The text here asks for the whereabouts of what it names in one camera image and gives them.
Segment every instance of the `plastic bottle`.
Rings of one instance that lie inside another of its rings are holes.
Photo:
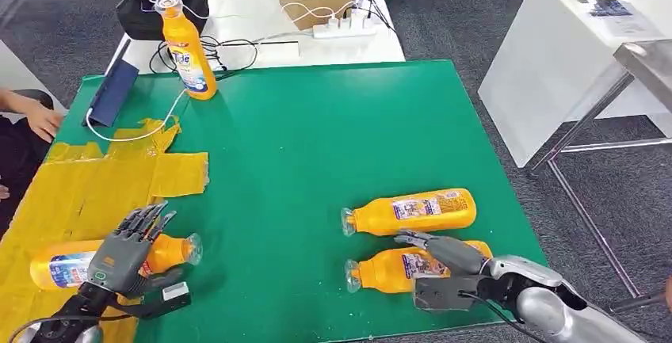
[[[44,290],[81,285],[87,278],[89,263],[102,243],[102,240],[89,240],[50,246],[32,258],[32,281]],[[202,256],[203,247],[198,234],[191,234],[188,238],[171,238],[160,234],[152,244],[139,273],[150,276],[185,262],[198,265]]]
[[[163,37],[187,93],[194,99],[208,100],[217,91],[215,75],[196,26],[182,12],[182,0],[157,0],[154,7],[163,18]]]
[[[379,198],[362,208],[343,208],[343,233],[368,232],[377,236],[399,230],[438,231],[474,223],[476,203],[467,189],[446,189]]]
[[[492,258],[486,243],[466,243],[478,249],[483,256]],[[367,261],[346,261],[346,282],[351,293],[360,288],[375,288],[383,293],[412,292],[416,276],[448,277],[450,270],[417,246],[384,250]]]

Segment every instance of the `gray carpet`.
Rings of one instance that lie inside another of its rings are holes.
[[[0,0],[0,39],[65,104],[84,74],[101,73],[121,36],[118,0]],[[548,170],[536,180],[515,167],[476,94],[522,0],[387,0],[407,59],[452,59],[529,217],[550,265],[588,299],[627,297],[604,254]],[[50,40],[47,31],[59,36]],[[595,122],[585,141],[658,136],[644,117]],[[559,165],[642,292],[672,274],[669,147],[565,155]],[[672,341],[663,305],[620,315],[653,342]],[[508,326],[387,337],[381,342],[529,342]]]

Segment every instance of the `green mat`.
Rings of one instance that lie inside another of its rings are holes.
[[[59,139],[97,140],[80,123],[100,81],[84,81]],[[180,90],[171,74],[138,78],[116,125],[163,118]],[[136,341],[340,341],[497,321],[485,307],[429,314],[408,294],[347,292],[346,259],[397,245],[345,237],[339,211],[381,196],[465,187],[478,215],[450,235],[546,264],[451,62],[249,70],[219,90],[181,100],[170,148],[210,154],[205,194],[168,207],[168,234],[203,238],[193,303],[142,321]]]

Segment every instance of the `black bag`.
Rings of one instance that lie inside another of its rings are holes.
[[[210,15],[208,0],[182,0],[186,6],[201,17]],[[122,0],[116,7],[116,15],[121,27],[134,40],[164,40],[161,14],[154,11],[149,0]],[[203,32],[207,20],[200,19],[184,8],[185,16],[196,26],[198,34]]]

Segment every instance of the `silver robotic arm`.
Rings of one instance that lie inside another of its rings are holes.
[[[415,231],[395,238],[427,250],[451,270],[447,278],[415,279],[415,306],[468,310],[494,301],[554,343],[645,343],[599,307],[587,302],[554,270],[518,256],[488,259],[460,240]]]

